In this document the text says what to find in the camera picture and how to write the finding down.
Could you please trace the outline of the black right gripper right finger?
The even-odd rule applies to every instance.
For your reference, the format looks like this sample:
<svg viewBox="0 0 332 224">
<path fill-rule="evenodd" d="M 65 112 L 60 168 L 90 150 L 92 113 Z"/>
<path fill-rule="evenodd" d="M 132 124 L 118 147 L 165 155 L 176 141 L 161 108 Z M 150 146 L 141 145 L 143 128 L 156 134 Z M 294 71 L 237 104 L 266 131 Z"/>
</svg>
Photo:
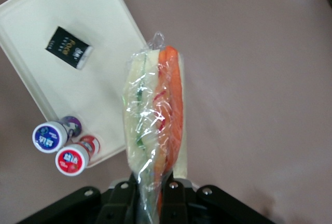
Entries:
<svg viewBox="0 0 332 224">
<path fill-rule="evenodd" d="M 193 223 L 195 189 L 188 179 L 168 179 L 162 188 L 159 223 Z"/>
</svg>

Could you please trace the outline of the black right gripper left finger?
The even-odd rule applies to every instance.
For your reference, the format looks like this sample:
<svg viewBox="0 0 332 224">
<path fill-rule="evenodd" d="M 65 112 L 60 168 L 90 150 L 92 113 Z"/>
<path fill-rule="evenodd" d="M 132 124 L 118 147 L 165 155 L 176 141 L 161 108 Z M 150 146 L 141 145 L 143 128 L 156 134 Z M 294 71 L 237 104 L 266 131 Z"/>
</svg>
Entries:
<svg viewBox="0 0 332 224">
<path fill-rule="evenodd" d="M 95 223 L 136 223 L 139 193 L 135 180 L 119 181 L 109 190 Z"/>
</svg>

